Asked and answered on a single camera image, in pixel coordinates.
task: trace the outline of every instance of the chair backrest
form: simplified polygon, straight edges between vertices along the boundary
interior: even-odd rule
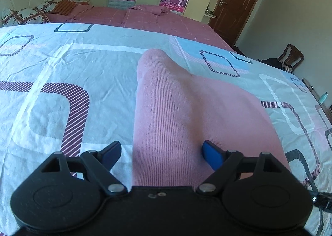
[[[283,54],[278,58],[279,61],[281,61],[283,58],[285,58],[287,51],[290,49],[289,55],[286,58],[286,60],[284,61],[284,63],[286,65],[290,65],[292,66],[292,64],[294,62],[296,62],[298,59],[300,59],[300,61],[298,61],[294,66],[292,66],[292,71],[295,70],[295,68],[297,68],[304,60],[304,55],[303,53],[301,53],[301,51],[296,48],[294,45],[292,44],[288,44],[286,46],[285,51],[283,52]]]

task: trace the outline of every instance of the door frame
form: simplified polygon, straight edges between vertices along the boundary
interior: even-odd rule
[[[215,9],[214,9],[213,13],[215,13],[216,9],[218,8],[218,5],[219,5],[220,1],[221,1],[221,0],[218,0],[217,5],[215,6]],[[248,19],[249,19],[250,15],[251,15],[253,9],[254,9],[255,6],[256,6],[257,1],[258,1],[258,0],[255,0],[255,1],[254,1],[254,3],[253,3],[253,5],[252,5],[252,7],[251,7],[251,10],[250,10],[250,12],[249,12],[247,18],[246,18],[246,20],[244,21],[244,24],[243,24],[242,28],[240,29],[239,34],[237,35],[237,37],[236,37],[236,39],[235,39],[235,41],[234,41],[234,44],[233,44],[231,47],[235,46],[235,44],[236,44],[238,38],[240,37],[240,35],[241,35],[241,33],[242,33],[244,27],[246,26],[246,24],[247,24],[247,22],[248,22]]]

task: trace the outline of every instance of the patterned pillow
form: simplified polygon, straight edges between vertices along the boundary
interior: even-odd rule
[[[291,74],[294,74],[293,71],[292,71],[292,69],[291,69],[289,66],[285,65],[284,62],[281,62],[281,64],[282,64],[281,69],[282,69],[283,71],[286,71],[286,72],[289,72],[289,73],[291,73]]]
[[[76,3],[69,0],[44,0],[44,2],[36,8],[44,13],[55,13],[67,16],[76,6]]]
[[[1,20],[3,26],[18,26],[21,24],[50,23],[44,12],[38,9],[26,8],[20,11],[4,9]]]

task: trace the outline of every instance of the black device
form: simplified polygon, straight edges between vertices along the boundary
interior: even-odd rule
[[[133,186],[109,171],[121,156],[117,141],[80,157],[50,155],[13,193],[15,236],[227,235],[309,236],[313,205],[331,212],[331,194],[310,193],[270,153],[258,158],[202,146],[214,169],[191,186]],[[72,176],[82,173],[84,180]],[[241,179],[241,173],[252,172]]]

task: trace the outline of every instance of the door handle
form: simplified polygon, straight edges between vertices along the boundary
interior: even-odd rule
[[[228,5],[225,0],[220,0],[219,7],[221,7],[223,4]]]

